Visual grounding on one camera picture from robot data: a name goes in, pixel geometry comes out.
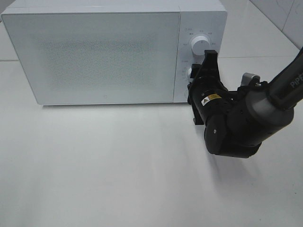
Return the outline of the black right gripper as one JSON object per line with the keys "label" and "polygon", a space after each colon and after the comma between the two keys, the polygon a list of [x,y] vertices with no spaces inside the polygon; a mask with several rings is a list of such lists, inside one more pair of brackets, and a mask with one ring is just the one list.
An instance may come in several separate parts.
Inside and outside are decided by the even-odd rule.
{"label": "black right gripper", "polygon": [[193,79],[187,86],[187,102],[192,107],[195,125],[208,126],[216,123],[225,127],[227,115],[233,105],[233,92],[220,81],[217,57],[216,50],[205,50],[202,64],[191,66]]}

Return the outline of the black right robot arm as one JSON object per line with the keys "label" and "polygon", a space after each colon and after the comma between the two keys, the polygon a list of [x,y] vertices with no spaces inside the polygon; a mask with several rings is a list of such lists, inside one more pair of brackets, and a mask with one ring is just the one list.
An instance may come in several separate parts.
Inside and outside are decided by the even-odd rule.
{"label": "black right robot arm", "polygon": [[244,73],[235,91],[223,85],[217,55],[206,50],[204,61],[192,65],[187,101],[194,123],[205,126],[209,153],[249,158],[264,140],[292,122],[294,107],[303,98],[303,54],[270,82]]}

